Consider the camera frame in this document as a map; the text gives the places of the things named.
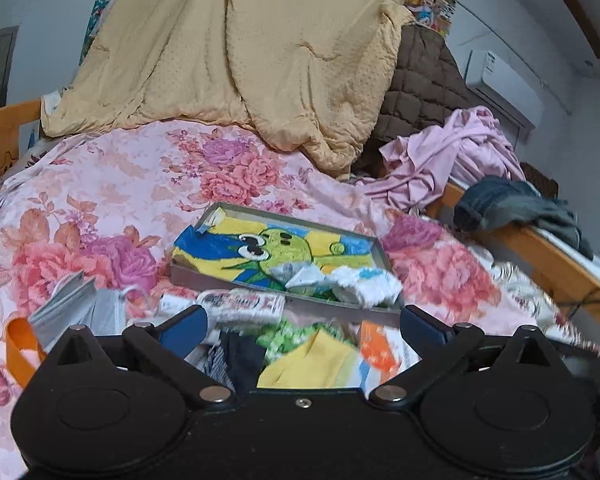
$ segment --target air conditioner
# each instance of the air conditioner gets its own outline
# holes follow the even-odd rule
[[[519,126],[531,130],[540,124],[544,107],[538,94],[493,52],[471,52],[465,82],[469,90]]]

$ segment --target cartoon face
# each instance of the cartoon face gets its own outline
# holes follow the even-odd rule
[[[265,229],[260,234],[241,234],[238,240],[245,245],[238,248],[238,254],[253,262],[258,262],[262,272],[270,276],[272,267],[287,262],[310,262],[311,249],[304,238],[284,229]]]

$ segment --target gray tray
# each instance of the gray tray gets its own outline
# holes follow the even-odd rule
[[[199,229],[202,227],[202,225],[205,224],[206,219],[218,208],[222,208],[222,210],[230,218],[239,218],[242,220],[251,220],[262,223],[275,223],[280,227],[303,227],[367,240],[371,245],[370,254],[374,263],[376,264],[376,267],[388,270],[389,272],[392,270],[386,254],[382,249],[382,245],[377,238],[361,235],[359,233],[344,229],[337,229],[315,222],[309,222],[285,215],[270,213],[267,211],[259,211],[248,207],[242,207],[223,202],[215,202],[205,210],[194,228]],[[250,288],[252,290],[275,292],[277,294],[283,294],[286,296],[285,308],[290,308],[291,310],[299,308],[304,314],[324,317],[338,317],[339,319],[348,320],[349,322],[362,322],[362,320],[366,319],[378,324],[395,327],[398,326],[400,310],[404,307],[404,301],[401,296],[399,296],[394,305],[389,308],[362,309],[359,305],[355,304],[321,300],[319,298],[300,296],[299,294],[274,290],[258,285],[222,280],[221,278],[216,278],[214,276],[197,272],[196,270],[182,266],[177,262],[171,263],[171,282],[174,285],[186,286],[195,290],[208,290],[210,288]]]

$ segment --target brown quilted jacket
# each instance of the brown quilted jacket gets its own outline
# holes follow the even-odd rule
[[[444,38],[429,28],[405,25],[394,78],[376,127],[353,168],[379,176],[378,148],[427,126],[442,126],[456,108],[472,106],[471,95]]]

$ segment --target cartoon eye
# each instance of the cartoon eye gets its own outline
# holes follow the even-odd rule
[[[246,243],[249,246],[262,247],[266,242],[265,239],[258,235],[243,234],[238,236],[238,240]]]
[[[248,260],[253,260],[255,262],[262,262],[269,257],[269,253],[267,253],[267,251],[253,245],[244,245],[240,247],[238,249],[238,254],[240,254],[240,256],[243,258],[247,258]]]

